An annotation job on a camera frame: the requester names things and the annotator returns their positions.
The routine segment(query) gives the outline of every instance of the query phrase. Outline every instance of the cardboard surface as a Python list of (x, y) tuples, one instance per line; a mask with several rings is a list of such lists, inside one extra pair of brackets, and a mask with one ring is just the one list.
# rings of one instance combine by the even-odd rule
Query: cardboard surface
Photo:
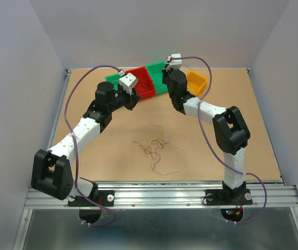
[[(66, 93), (70, 91), (87, 69), (72, 70)], [(213, 105), (240, 108), (251, 132), (246, 148), (244, 165), (246, 172), (253, 172), (263, 180), (280, 180), (275, 156), (257, 105), (251, 82), (245, 69), (213, 69), (213, 84), (205, 101)], [(206, 69), (196, 72), (209, 78)], [(78, 86), (68, 108), (68, 119), (75, 126), (95, 98), (97, 84), (113, 69), (98, 69)], [(55, 143), (69, 133), (62, 115), (55, 136)], [(112, 114), (113, 119), (104, 132), (93, 139), (80, 153), (80, 177), (93, 181), (199, 181), (222, 180), (223, 166), (214, 158), (200, 131), (196, 117), (177, 112), (168, 94), (140, 101), (133, 111), (121, 108)], [(181, 147), (187, 155), (187, 165), (178, 173), (161, 176), (151, 167), (151, 157), (133, 141), (149, 144), (150, 139), (163, 136), (174, 146)], [(204, 124), (209, 139), (218, 155), (223, 156), (215, 142), (213, 127)], [(184, 165), (184, 154), (166, 145), (157, 151), (161, 155), (156, 170), (167, 173)]]

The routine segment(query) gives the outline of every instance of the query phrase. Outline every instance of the green bin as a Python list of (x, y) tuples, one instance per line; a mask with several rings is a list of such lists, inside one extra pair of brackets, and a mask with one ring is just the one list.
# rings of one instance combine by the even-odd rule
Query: green bin
[(149, 64), (145, 67), (151, 76), (154, 88), (156, 89), (156, 94), (159, 95), (167, 92), (167, 86), (163, 84), (163, 72), (161, 71), (165, 68), (165, 62), (160, 61), (155, 64)]
[(111, 82), (114, 85), (114, 89), (118, 90), (118, 84), (119, 84), (119, 79), (120, 79), (120, 75), (119, 74), (113, 74), (111, 76), (107, 76), (105, 77), (105, 80), (107, 82)]

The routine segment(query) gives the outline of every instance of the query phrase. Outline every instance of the white wall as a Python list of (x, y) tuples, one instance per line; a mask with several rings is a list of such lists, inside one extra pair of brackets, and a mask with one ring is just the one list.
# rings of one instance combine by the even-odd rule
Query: white wall
[(284, 180), (298, 188), (298, 0), (290, 0), (251, 80)]
[(145, 65), (177, 52), (237, 68), (254, 63), (288, 0), (30, 2), (66, 68)]
[(12, 249), (64, 68), (28, 0), (0, 1), (0, 249)]

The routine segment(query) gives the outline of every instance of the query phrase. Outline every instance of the screw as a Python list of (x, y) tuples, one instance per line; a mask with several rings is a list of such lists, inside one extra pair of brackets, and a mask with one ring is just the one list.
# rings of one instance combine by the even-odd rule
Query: screw
[(252, 199), (252, 195), (250, 193), (245, 193), (244, 197), (246, 198), (247, 201), (250, 201)]
[(107, 195), (108, 202), (112, 202), (114, 200), (114, 196), (112, 194)]
[(207, 194), (206, 195), (206, 199), (208, 200), (208, 201), (212, 201), (213, 200), (213, 197), (212, 197), (212, 194)]

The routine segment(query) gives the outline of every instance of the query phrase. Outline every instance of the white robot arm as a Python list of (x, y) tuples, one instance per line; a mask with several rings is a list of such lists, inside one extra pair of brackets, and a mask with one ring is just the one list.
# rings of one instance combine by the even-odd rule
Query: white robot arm
[[(180, 71), (181, 65), (181, 55), (173, 54), (167, 57), (165, 68), (162, 69), (163, 83), (167, 85), (173, 107), (185, 115), (198, 117), (200, 104), (200, 118), (213, 125), (216, 142), (224, 153), (224, 163), (231, 169), (244, 173), (243, 157), (250, 132), (240, 110), (235, 106), (214, 106), (189, 93), (186, 75)], [(207, 204), (230, 205), (239, 201), (242, 194), (249, 191), (245, 188), (244, 175), (231, 169), (225, 168), (223, 190), (211, 190), (210, 195), (213, 196), (207, 199)]]
[[(171, 55), (179, 58), (180, 54)], [(163, 84), (167, 85), (172, 104), (177, 111), (185, 115), (198, 116), (200, 103), (201, 119), (214, 126), (216, 141), (224, 152), (224, 162), (232, 169), (243, 172), (243, 157), (249, 130), (237, 107), (223, 108), (200, 101), (187, 91), (187, 79), (180, 71), (180, 59), (169, 60), (163, 72)], [(89, 105), (87, 112), (74, 128), (73, 134), (68, 134), (58, 144), (49, 150), (39, 150), (34, 156), (31, 186), (45, 194), (63, 200), (68, 196), (78, 196), (73, 187), (74, 181), (70, 163), (75, 159), (72, 136), (76, 137), (79, 153), (96, 136), (98, 136), (112, 119), (112, 112), (126, 107), (132, 110), (140, 100), (134, 88), (137, 79), (132, 74), (122, 75), (119, 79), (118, 90), (115, 91), (110, 82), (101, 82), (95, 93), (96, 99)], [(94, 182), (79, 179), (78, 185), (86, 197), (94, 200), (93, 192), (97, 190)], [(213, 201), (208, 205), (235, 204), (245, 189), (244, 175), (225, 168), (223, 180), (223, 194), (221, 190), (210, 190)]]
[[(57, 199), (63, 200), (68, 196), (78, 196), (74, 188), (70, 163), (75, 160), (75, 148), (72, 136), (77, 142), (80, 153), (85, 146), (98, 136), (112, 120), (112, 112), (125, 107), (132, 110), (140, 100), (134, 88), (138, 79), (131, 73), (121, 71), (118, 90), (110, 82), (101, 82), (95, 92), (95, 100), (89, 105), (78, 125), (58, 144), (47, 151), (39, 150), (33, 161), (31, 186)], [(95, 184), (85, 179), (78, 179), (82, 193), (92, 196)]]
[[(212, 104), (206, 103), (198, 99), (197, 97), (193, 97), (187, 100), (184, 103), (184, 111), (186, 115), (195, 116), (197, 117), (197, 108), (198, 103), (200, 104), (200, 114), (202, 121), (205, 121), (209, 124), (213, 124), (213, 119), (216, 115), (221, 115), (226, 112), (226, 108), (214, 106)], [(224, 162), (231, 166), (233, 169), (236, 169), (240, 172), (243, 172), (243, 156), (244, 156), (244, 148), (240, 148), (235, 155), (231, 153), (224, 154)], [(230, 188), (235, 189), (241, 186), (244, 182), (244, 176), (234, 171), (225, 168), (225, 175), (223, 182)]]

